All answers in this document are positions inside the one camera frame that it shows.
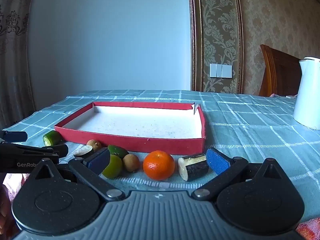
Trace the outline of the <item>person left hand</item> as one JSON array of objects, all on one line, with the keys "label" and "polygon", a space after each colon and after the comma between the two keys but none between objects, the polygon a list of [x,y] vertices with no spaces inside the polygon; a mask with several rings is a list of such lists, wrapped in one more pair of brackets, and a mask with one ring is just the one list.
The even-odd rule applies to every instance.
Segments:
[{"label": "person left hand", "polygon": [[1,173],[1,239],[12,239],[16,233],[19,233],[19,229],[12,215],[8,189],[3,184],[5,176],[6,173]]}]

